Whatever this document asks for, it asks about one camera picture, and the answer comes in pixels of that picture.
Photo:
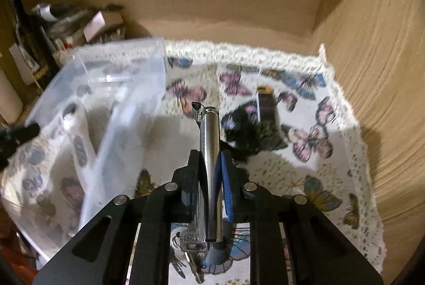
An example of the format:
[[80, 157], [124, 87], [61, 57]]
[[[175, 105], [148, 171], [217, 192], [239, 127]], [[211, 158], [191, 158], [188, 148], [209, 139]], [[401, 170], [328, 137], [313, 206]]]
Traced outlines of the butterfly print lace cloth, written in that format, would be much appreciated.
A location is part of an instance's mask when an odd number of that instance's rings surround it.
[[381, 284], [359, 124], [321, 50], [88, 45], [18, 129], [1, 199], [36, 284]]

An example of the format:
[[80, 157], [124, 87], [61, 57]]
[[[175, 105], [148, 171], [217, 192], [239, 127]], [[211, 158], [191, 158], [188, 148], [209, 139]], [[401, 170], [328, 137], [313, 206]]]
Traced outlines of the stack of books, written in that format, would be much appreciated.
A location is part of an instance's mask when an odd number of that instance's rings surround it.
[[87, 44], [84, 28], [95, 14], [93, 8], [74, 9], [47, 28], [47, 37], [53, 43], [61, 40], [65, 48], [84, 46]]

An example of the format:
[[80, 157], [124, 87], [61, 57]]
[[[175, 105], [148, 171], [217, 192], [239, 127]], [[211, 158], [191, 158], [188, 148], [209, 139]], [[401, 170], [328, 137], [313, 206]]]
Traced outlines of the cream cylindrical candle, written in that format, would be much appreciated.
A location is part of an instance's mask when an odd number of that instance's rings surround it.
[[23, 111], [23, 103], [3, 70], [0, 71], [0, 113], [8, 124], [14, 124]]

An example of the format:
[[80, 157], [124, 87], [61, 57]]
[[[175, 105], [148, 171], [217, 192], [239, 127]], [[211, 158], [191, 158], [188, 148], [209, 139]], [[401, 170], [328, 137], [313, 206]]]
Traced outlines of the clear plastic storage bin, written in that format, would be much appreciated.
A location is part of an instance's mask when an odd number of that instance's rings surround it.
[[[62, 69], [27, 118], [40, 133], [18, 148], [1, 183], [7, 213], [44, 261], [115, 196], [134, 194], [165, 91], [164, 59], [161, 39], [89, 45], [62, 56]], [[60, 121], [71, 99], [86, 108], [96, 153], [88, 186], [79, 181]]]

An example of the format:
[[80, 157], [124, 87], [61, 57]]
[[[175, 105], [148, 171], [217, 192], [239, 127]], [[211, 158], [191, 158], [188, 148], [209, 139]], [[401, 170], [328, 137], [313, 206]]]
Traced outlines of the small pink box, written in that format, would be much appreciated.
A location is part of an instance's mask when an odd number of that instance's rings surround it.
[[99, 11], [84, 27], [84, 37], [87, 42], [97, 38], [107, 30], [124, 24], [124, 20], [118, 11]]

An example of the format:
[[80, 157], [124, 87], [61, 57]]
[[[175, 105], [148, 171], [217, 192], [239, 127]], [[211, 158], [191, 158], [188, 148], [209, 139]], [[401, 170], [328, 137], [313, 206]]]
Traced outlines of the silver keys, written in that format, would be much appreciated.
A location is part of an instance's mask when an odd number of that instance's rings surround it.
[[206, 254], [206, 244], [199, 239], [199, 233], [189, 224], [171, 225], [171, 246], [179, 251], [198, 284], [203, 284], [202, 263]]

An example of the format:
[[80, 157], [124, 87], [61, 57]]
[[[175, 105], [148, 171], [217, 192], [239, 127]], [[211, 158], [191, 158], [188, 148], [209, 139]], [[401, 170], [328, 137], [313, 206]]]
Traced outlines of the dark wine bottle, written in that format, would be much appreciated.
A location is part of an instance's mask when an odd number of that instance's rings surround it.
[[40, 28], [31, 15], [24, 9], [22, 0], [10, 0], [14, 13], [14, 36], [19, 51], [29, 67], [34, 79], [44, 88], [54, 77], [51, 60], [47, 59], [48, 50], [45, 48]]

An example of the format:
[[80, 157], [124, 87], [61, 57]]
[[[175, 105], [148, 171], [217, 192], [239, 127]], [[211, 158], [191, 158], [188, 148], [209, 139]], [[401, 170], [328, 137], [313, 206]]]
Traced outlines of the black small microphone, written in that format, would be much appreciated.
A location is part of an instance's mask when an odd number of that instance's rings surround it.
[[276, 125], [260, 123], [254, 100], [239, 105], [221, 119], [225, 141], [220, 142], [221, 150], [229, 150], [231, 157], [242, 163], [261, 151], [283, 150], [288, 147]]

